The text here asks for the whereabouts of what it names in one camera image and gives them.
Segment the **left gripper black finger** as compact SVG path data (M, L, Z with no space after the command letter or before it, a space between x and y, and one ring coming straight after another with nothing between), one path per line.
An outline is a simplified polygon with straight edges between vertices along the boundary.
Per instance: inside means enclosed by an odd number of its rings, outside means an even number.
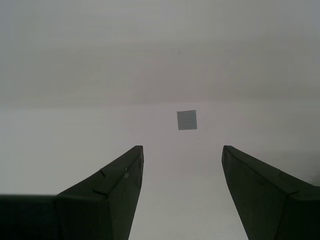
M143 182L144 153L134 146L56 195L0 197L3 240L127 240Z
M222 150L228 190L250 240L318 240L320 188L233 146Z

